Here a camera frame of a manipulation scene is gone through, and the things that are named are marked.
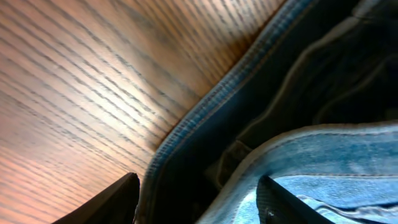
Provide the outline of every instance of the blue jeans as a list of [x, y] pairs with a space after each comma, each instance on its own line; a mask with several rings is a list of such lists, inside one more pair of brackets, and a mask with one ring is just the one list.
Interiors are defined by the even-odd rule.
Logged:
[[[389, 93], [395, 93], [396, 2], [365, 1], [346, 19], [357, 1], [287, 1], [159, 147], [144, 179], [137, 220], [259, 222], [256, 199], [262, 198], [256, 189], [263, 175], [335, 222], [394, 220], [395, 122], [314, 126], [273, 137], [313, 123], [394, 117], [396, 101]], [[343, 28], [332, 29], [341, 21]], [[386, 100], [372, 107], [369, 95], [377, 103]], [[235, 153], [234, 142], [243, 154]], [[235, 160], [230, 163], [221, 159], [230, 166], [221, 166], [218, 192], [203, 174], [226, 149], [239, 155], [229, 156]]]

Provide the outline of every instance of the wood grain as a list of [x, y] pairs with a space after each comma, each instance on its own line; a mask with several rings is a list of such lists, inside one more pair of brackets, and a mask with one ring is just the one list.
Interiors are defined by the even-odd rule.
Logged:
[[0, 223], [49, 223], [157, 146], [282, 0], [0, 0]]

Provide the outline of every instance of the wooden table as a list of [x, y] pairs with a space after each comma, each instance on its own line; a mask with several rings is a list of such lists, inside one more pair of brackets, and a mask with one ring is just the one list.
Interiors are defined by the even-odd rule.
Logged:
[[0, 0], [0, 223], [49, 223], [127, 172], [281, 0]]

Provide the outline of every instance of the light blue denim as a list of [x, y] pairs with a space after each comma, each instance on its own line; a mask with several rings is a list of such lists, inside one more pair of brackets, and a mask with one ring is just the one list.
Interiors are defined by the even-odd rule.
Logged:
[[277, 136], [240, 163], [198, 223], [251, 223], [248, 218], [259, 215], [253, 208], [262, 200], [255, 194], [263, 175], [333, 222], [392, 223], [398, 215], [398, 123], [320, 125]]

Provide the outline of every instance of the black object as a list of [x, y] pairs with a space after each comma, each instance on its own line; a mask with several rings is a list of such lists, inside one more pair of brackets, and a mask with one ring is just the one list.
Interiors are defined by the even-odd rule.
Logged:
[[128, 173], [54, 224], [133, 223], [138, 199], [138, 176]]
[[332, 223], [268, 176], [260, 178], [256, 193], [261, 224]]

